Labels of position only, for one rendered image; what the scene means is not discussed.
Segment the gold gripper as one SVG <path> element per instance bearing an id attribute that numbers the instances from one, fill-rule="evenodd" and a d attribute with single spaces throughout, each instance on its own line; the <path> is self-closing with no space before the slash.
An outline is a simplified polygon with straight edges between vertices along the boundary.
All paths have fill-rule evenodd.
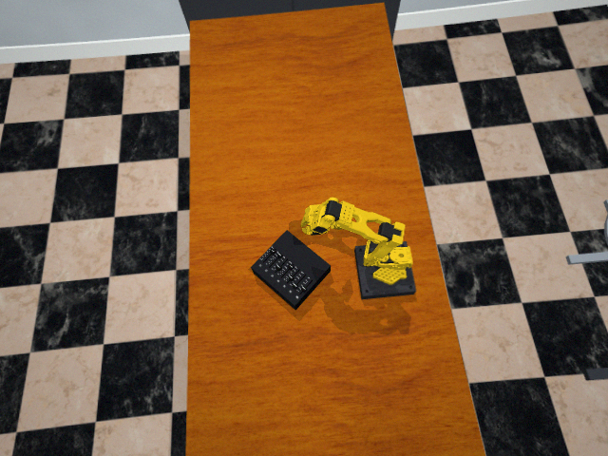
<path id="1" fill-rule="evenodd" d="M 305 209 L 305 214 L 304 214 L 304 216 L 305 216 L 305 215 L 306 215 L 306 216 L 305 216 L 305 217 L 303 217 L 303 220 L 301 221 L 301 227 L 305 227 L 306 225 L 308 225 L 308 226 L 306 226 L 306 228 L 302 228 L 303 233 L 304 233 L 304 234 L 306 234 L 306 235 L 311 235 L 311 236 L 313 236 L 313 235 L 321 235 L 321 234 L 319 234 L 319 233 L 314 232 L 314 231 L 312 231 L 312 230 L 311 230 L 311 228 L 312 228 L 312 223 L 313 223 L 313 220 L 314 220 L 314 213 L 315 213 L 315 210 L 316 210 L 316 209 L 317 209 L 319 206 L 320 206 L 320 204 L 310 205 L 309 207 L 307 207 L 307 208 Z M 306 221 L 305 221 L 305 220 L 306 220 Z M 338 227 L 338 228 L 335 228 L 335 226 L 334 226 L 334 225 L 331 225 L 331 228 L 332 228 L 332 229 L 338 229 L 338 230 L 342 230 L 342 228 L 339 228 L 339 227 Z"/>

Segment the black lighting desk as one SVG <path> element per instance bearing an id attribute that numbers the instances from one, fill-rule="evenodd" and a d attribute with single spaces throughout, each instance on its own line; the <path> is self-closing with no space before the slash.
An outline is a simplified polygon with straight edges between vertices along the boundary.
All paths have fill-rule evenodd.
<path id="1" fill-rule="evenodd" d="M 296 310 L 331 271 L 331 265 L 286 230 L 251 269 Z"/>

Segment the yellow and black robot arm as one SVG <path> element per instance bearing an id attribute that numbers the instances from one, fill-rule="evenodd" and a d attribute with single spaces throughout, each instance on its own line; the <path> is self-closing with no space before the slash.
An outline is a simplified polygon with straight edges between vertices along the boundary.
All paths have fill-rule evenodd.
<path id="1" fill-rule="evenodd" d="M 378 233 L 375 234 L 367 222 L 381 224 Z M 396 221 L 391 225 L 390 218 L 356 208 L 343 200 L 339 203 L 337 198 L 329 198 L 315 210 L 311 230 L 323 235 L 331 225 L 368 240 L 363 265 L 381 267 L 372 274 L 373 278 L 389 285 L 407 278 L 406 268 L 411 263 L 409 247 L 397 247 L 403 243 L 404 223 Z"/>

